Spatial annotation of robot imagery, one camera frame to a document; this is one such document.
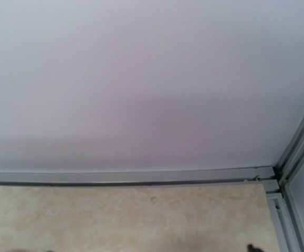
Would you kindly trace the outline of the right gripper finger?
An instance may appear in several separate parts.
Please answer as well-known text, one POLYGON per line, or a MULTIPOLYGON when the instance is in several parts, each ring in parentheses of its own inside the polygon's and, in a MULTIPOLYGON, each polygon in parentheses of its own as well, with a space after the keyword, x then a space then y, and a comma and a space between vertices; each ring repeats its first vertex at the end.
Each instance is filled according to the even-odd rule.
POLYGON ((259 247, 255 247, 253 244, 248 244, 247 252, 264 252, 264 251, 259 247))

